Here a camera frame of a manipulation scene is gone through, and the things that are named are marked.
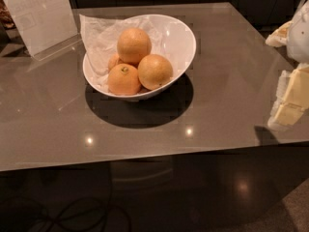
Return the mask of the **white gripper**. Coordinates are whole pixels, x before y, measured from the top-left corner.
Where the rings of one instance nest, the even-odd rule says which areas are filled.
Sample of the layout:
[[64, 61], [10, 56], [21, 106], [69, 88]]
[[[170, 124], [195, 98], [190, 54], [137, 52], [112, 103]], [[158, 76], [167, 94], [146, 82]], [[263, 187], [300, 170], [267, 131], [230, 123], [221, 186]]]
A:
[[273, 47], [287, 45], [288, 56], [298, 63], [292, 72], [282, 71], [276, 101], [267, 125], [274, 131], [286, 131], [309, 109], [309, 1], [266, 39]]

